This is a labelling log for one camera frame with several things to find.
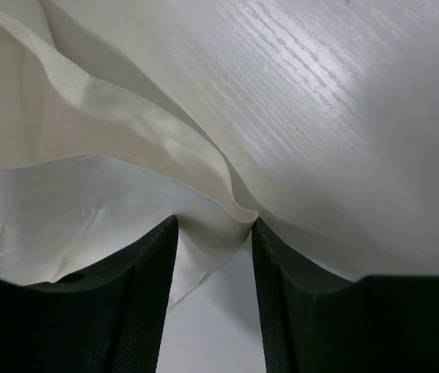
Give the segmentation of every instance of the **white cloth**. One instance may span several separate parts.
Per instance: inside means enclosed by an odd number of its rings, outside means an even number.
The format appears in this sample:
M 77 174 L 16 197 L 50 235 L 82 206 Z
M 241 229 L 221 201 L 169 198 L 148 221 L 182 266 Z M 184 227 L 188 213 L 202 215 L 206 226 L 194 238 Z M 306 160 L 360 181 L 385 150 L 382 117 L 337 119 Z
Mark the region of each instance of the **white cloth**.
M 0 277 L 58 280 L 171 214 L 180 229 L 173 304 L 239 249 L 256 218 L 236 204 L 225 160 L 0 11 Z

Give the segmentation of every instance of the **white bag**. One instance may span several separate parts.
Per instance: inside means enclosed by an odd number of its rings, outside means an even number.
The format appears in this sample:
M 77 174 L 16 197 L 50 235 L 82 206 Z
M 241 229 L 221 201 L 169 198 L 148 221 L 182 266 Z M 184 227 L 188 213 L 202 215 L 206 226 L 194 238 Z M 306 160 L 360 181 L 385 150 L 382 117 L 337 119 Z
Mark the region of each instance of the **white bag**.
M 256 213 L 197 132 L 58 53 L 37 2 L 10 9 L 40 32 L 0 11 L 0 277 L 56 281 L 175 214 L 172 305 L 235 254 Z

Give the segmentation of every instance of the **black padding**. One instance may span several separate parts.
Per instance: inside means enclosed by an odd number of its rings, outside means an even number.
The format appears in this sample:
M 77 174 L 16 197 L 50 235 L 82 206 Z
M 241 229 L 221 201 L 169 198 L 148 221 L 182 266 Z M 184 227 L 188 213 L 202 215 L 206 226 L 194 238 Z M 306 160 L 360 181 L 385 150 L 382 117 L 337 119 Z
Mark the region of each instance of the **black padding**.
M 253 227 L 253 263 L 268 373 L 439 371 L 439 277 L 353 284 L 262 220 Z
M 0 280 L 0 373 L 154 372 L 177 237 L 171 217 L 55 284 Z

